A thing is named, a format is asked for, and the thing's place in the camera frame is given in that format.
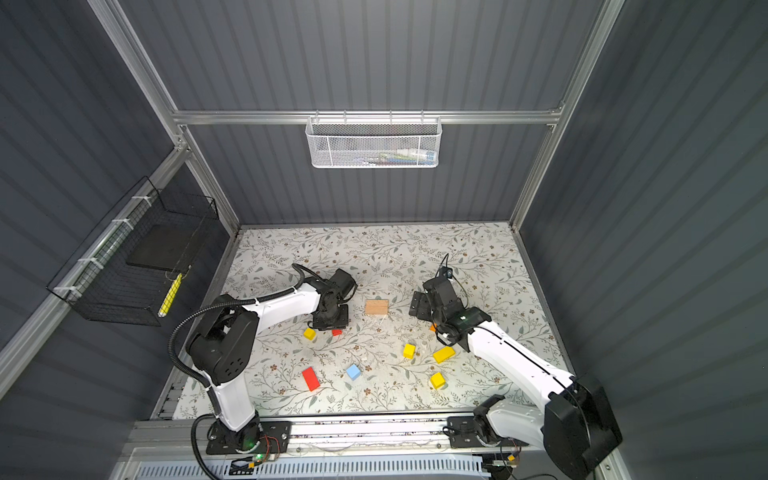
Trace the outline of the natural wood block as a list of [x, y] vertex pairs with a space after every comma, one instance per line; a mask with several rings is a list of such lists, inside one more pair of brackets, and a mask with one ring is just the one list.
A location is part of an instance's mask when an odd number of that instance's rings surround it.
[[369, 316], [386, 316], [389, 313], [389, 301], [370, 299], [365, 302], [364, 314]]

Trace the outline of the yellow rectangular block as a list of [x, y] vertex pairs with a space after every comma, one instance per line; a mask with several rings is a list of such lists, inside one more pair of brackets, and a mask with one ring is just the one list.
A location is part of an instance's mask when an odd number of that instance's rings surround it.
[[453, 358], [456, 355], [456, 351], [451, 346], [444, 346], [438, 351], [433, 353], [433, 359], [437, 364]]

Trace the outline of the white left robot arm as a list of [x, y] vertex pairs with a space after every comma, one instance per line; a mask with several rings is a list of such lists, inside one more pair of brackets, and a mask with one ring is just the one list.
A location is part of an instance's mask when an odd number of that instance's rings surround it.
[[256, 299], [222, 295], [201, 314], [186, 346], [193, 363], [186, 373], [202, 384], [213, 407], [214, 434], [228, 453], [262, 457], [272, 446], [244, 378], [256, 337], [301, 315], [309, 315], [316, 330], [342, 330], [349, 324], [348, 302], [356, 290], [357, 283], [349, 279], [304, 280]]

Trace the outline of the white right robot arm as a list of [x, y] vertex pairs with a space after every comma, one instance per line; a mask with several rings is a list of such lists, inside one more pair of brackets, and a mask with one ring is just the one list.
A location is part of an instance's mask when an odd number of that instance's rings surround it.
[[576, 377], [538, 357], [484, 311], [457, 297], [414, 293], [410, 315], [432, 323], [436, 337], [488, 362], [531, 401], [524, 407], [494, 394], [470, 416], [452, 417], [446, 430], [455, 448], [527, 444], [544, 450], [569, 479], [584, 479], [623, 441], [607, 393], [590, 374]]

